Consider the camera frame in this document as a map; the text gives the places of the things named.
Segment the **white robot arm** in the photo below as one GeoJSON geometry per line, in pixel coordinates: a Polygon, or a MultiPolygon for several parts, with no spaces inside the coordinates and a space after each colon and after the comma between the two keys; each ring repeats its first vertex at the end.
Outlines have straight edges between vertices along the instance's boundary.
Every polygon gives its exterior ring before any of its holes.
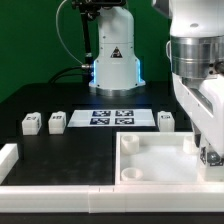
{"type": "Polygon", "coordinates": [[[167,44],[177,100],[201,135],[201,160],[223,166],[224,0],[153,0],[172,17],[167,44]]]}
{"type": "Polygon", "coordinates": [[[134,53],[134,19],[121,7],[102,8],[98,17],[99,56],[90,91],[107,96],[130,95],[144,86],[134,53]]]}

